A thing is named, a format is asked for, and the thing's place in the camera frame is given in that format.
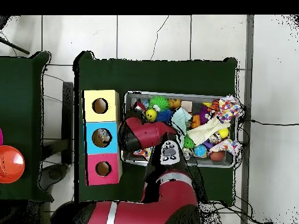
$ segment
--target white stripe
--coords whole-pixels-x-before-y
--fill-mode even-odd
[[[107,224],[114,224],[116,209],[117,209],[117,203],[112,202],[111,206],[110,206],[110,211],[108,214]]]
[[[168,182],[169,180],[183,181],[183,182],[189,184],[190,186],[192,186],[191,179],[187,175],[185,175],[183,173],[167,173],[167,174],[164,174],[159,179],[157,179],[156,183],[158,181],[160,181],[161,182],[160,184],[163,184],[165,182]]]

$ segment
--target yellow smiley face ball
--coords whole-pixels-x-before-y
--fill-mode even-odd
[[[154,109],[147,110],[147,112],[145,114],[146,114],[147,120],[150,122],[154,122],[157,118],[157,112]]]

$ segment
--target shape sorter box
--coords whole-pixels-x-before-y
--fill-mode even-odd
[[[107,153],[117,153],[119,150],[117,141],[117,129],[119,127],[118,122],[87,122],[86,123],[86,144],[87,144],[87,154],[97,155],[97,154],[107,154]],[[105,147],[98,147],[93,143],[92,135],[98,129],[106,130],[109,134],[109,143]]]
[[[100,176],[97,173],[97,165],[101,162],[109,165],[109,173],[106,176]],[[123,173],[119,153],[87,155],[87,173],[86,184],[88,186],[117,184]]]
[[[94,104],[102,99],[105,105],[103,113],[97,113]],[[86,122],[112,122],[120,120],[119,94],[115,90],[83,90],[82,105],[85,111]]]

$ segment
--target green tablecloth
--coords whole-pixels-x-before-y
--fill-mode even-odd
[[[128,90],[226,96],[235,94],[234,58],[225,61],[127,61],[96,60],[91,52],[82,52],[74,62],[75,97],[82,90],[114,89],[120,95]],[[142,196],[145,167],[123,163],[123,175],[118,184],[86,186],[82,102],[78,100],[79,122],[79,200],[139,201]],[[234,169],[201,168],[209,200],[233,202]]]
[[[25,159],[21,178],[12,184],[0,183],[2,200],[52,201],[39,189],[41,162],[41,75],[49,53],[33,58],[0,57],[0,128],[4,145],[18,149]]]

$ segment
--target purple toy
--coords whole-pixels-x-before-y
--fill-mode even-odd
[[[213,145],[212,143],[210,143],[208,140],[204,141],[204,142],[203,142],[203,145],[206,146],[208,150],[214,146],[214,145]]]
[[[211,115],[208,112],[208,107],[206,105],[201,108],[197,115],[199,115],[200,125],[206,124],[211,119]]]

